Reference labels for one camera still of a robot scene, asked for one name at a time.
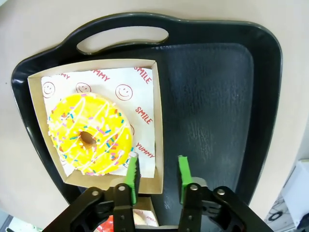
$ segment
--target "yellow glazed donut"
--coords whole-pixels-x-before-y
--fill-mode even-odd
[[[94,93],[64,98],[47,120],[54,147],[83,174],[104,175],[126,162],[131,126],[115,103]]]

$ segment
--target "table surface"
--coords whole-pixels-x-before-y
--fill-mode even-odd
[[[308,119],[307,0],[8,0],[0,7],[0,208],[44,227],[68,206],[21,121],[10,85],[14,67],[58,44],[88,21],[132,11],[187,19],[251,21],[268,28],[278,38],[283,51],[283,72],[277,121],[250,203],[264,218],[288,177]]]

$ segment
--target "donut hole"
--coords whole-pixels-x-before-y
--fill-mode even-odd
[[[93,138],[92,134],[86,132],[86,131],[82,131],[80,133],[80,138],[82,143],[84,144],[84,146],[86,148],[90,148],[92,146],[97,146],[97,142],[96,140]]]

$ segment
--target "green gripper pad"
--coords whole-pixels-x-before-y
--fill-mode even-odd
[[[184,189],[188,184],[193,182],[189,167],[188,158],[184,156],[178,156],[178,184],[180,203],[183,203]]]
[[[139,189],[139,178],[140,178],[140,166],[137,157],[131,157],[129,166],[127,168],[127,174],[125,178],[125,184],[129,185],[132,194],[132,204],[136,204],[137,192]]]

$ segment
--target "smiley face logo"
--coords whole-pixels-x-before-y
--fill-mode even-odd
[[[43,96],[45,98],[50,98],[55,93],[55,86],[51,82],[45,82],[42,86]]]
[[[132,134],[134,135],[134,133],[135,133],[134,127],[131,124],[130,124],[130,126],[131,126],[131,130],[132,130]]]
[[[117,86],[115,94],[118,99],[128,101],[132,98],[133,91],[130,86],[122,84]]]
[[[60,158],[61,165],[66,165],[67,161],[65,158]]]
[[[83,82],[79,82],[76,85],[76,91],[78,93],[90,93],[91,92],[91,87]]]

